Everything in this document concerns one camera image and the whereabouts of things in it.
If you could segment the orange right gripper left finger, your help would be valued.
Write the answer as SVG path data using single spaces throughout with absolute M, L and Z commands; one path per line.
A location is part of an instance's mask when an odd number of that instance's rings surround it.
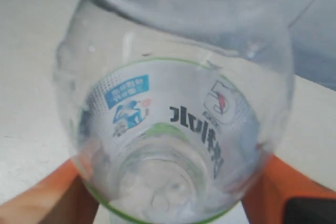
M 1 223 L 93 223 L 98 207 L 69 159 L 30 189 L 1 204 Z

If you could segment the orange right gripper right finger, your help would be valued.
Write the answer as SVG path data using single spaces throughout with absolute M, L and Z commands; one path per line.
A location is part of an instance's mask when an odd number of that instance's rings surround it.
M 242 204 L 249 223 L 335 223 L 335 191 L 276 156 Z

